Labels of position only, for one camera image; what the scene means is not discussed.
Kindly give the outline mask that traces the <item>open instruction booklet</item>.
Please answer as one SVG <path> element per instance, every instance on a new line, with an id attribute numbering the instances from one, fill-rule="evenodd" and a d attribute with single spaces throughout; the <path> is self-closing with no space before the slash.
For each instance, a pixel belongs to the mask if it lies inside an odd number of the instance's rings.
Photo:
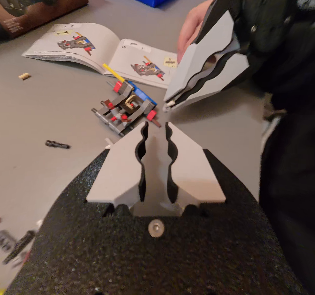
<path id="1" fill-rule="evenodd" d="M 167 89 L 177 68 L 176 54 L 131 39 L 120 40 L 96 23 L 58 24 L 35 41 L 22 57 L 85 65 L 101 75 Z"/>

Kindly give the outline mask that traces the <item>pile of loose lego pieces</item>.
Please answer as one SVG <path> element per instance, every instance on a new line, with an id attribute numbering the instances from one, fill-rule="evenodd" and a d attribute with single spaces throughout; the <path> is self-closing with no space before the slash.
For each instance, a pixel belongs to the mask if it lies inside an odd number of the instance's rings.
<path id="1" fill-rule="evenodd" d="M 1 215 L 1 265 L 4 268 L 16 269 L 22 265 L 42 221 L 11 220 Z"/>

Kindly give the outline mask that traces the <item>black lego pin connector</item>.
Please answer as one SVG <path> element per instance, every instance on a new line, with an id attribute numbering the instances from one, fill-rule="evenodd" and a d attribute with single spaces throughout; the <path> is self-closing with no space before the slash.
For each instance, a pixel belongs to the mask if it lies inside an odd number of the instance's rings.
<path id="1" fill-rule="evenodd" d="M 53 148 L 62 148 L 62 149 L 70 149 L 71 146 L 68 144 L 59 143 L 52 140 L 46 140 L 45 145 Z"/>

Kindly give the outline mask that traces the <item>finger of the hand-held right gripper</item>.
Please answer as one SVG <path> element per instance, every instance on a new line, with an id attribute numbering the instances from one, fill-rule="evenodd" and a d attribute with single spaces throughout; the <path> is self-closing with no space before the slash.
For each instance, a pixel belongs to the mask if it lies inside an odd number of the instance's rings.
<path id="1" fill-rule="evenodd" d="M 164 102 L 175 101 L 197 83 L 207 59 L 223 52 L 232 42 L 234 20 L 229 10 L 219 18 L 215 25 L 198 43 L 192 43 L 184 53 L 166 91 Z"/>
<path id="2" fill-rule="evenodd" d="M 221 92 L 248 67 L 249 62 L 246 55 L 226 53 L 218 60 L 207 76 L 198 79 L 193 88 L 174 100 L 171 110 L 190 105 Z"/>

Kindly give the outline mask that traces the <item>person's right hand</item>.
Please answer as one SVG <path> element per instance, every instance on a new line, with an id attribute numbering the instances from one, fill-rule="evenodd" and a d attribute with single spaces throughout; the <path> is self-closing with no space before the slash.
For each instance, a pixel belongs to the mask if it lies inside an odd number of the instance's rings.
<path id="1" fill-rule="evenodd" d="M 188 46 L 197 37 L 209 6 L 214 0 L 207 0 L 192 8 L 183 23 L 177 41 L 177 62 L 180 63 Z"/>

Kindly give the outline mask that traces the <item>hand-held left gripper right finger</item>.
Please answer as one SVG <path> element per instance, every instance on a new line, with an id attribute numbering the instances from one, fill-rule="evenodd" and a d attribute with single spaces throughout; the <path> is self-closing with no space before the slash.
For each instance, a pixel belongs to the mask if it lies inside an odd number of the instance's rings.
<path id="1" fill-rule="evenodd" d="M 171 122 L 165 124 L 168 166 L 167 194 L 181 211 L 187 206 L 224 203 L 226 196 L 204 149 Z"/>

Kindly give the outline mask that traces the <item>dark toy set box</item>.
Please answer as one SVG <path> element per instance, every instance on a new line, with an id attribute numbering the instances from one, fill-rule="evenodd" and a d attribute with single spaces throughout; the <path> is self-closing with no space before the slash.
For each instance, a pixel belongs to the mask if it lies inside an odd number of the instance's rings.
<path id="1" fill-rule="evenodd" d="M 0 40 L 16 38 L 87 5 L 89 0 L 0 0 Z"/>

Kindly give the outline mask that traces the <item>person's right forearm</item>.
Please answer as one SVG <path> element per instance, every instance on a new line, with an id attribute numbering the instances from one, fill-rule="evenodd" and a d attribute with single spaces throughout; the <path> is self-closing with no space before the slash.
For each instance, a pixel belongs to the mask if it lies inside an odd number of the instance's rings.
<path id="1" fill-rule="evenodd" d="M 315 0 L 297 0 L 298 12 L 286 40 L 252 77 L 272 94 L 276 110 L 314 114 Z"/>

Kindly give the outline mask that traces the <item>lego chassis assembly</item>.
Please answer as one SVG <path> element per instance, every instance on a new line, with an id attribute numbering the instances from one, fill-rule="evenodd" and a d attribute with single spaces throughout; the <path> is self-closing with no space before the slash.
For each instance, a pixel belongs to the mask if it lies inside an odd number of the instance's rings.
<path id="1" fill-rule="evenodd" d="M 103 67 L 116 77 L 117 82 L 113 85 L 113 91 L 118 96 L 114 100 L 101 101 L 103 107 L 99 110 L 92 108 L 95 116 L 121 137 L 134 129 L 134 123 L 141 116 L 160 128 L 161 124 L 156 119 L 157 103 L 107 64 L 104 63 Z"/>

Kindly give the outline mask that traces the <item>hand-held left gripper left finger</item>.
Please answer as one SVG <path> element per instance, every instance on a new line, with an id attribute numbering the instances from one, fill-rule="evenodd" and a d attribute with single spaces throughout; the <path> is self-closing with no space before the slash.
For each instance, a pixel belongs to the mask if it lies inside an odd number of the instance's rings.
<path id="1" fill-rule="evenodd" d="M 144 121 L 113 144 L 86 197 L 88 203 L 110 203 L 129 209 L 146 194 L 144 163 L 149 123 Z"/>

